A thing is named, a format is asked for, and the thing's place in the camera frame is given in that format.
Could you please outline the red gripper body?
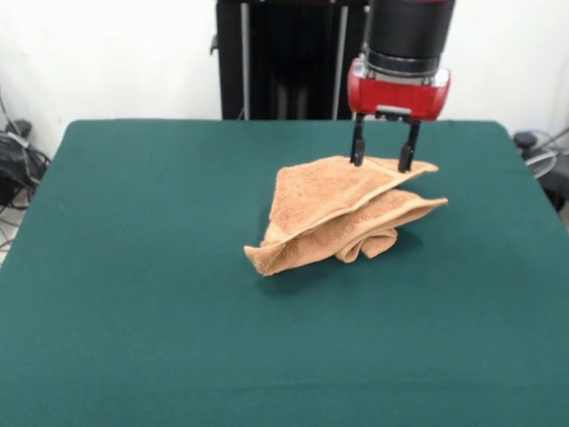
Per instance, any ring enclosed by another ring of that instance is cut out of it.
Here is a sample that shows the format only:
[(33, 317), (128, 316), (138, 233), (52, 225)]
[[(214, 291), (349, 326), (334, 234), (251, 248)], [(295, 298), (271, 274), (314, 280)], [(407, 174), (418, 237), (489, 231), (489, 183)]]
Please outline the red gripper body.
[(363, 57), (357, 57), (348, 72), (348, 104), (352, 112), (367, 116), (387, 112), (434, 121), (444, 108), (450, 84), (447, 68), (432, 77), (393, 77), (372, 71)]

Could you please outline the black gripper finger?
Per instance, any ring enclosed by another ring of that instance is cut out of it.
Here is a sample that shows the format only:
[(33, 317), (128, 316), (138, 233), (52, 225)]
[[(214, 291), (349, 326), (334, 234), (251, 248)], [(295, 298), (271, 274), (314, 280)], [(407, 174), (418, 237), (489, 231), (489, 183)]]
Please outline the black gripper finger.
[(417, 140), (421, 129), (421, 122), (417, 120), (407, 120), (406, 123), (410, 126), (406, 143), (400, 151), (398, 161), (398, 171), (400, 173), (410, 172), (412, 169), (414, 153), (416, 149)]
[(365, 157), (365, 138), (364, 138), (365, 114), (357, 112), (354, 120), (354, 131), (349, 162), (359, 167), (363, 164)]

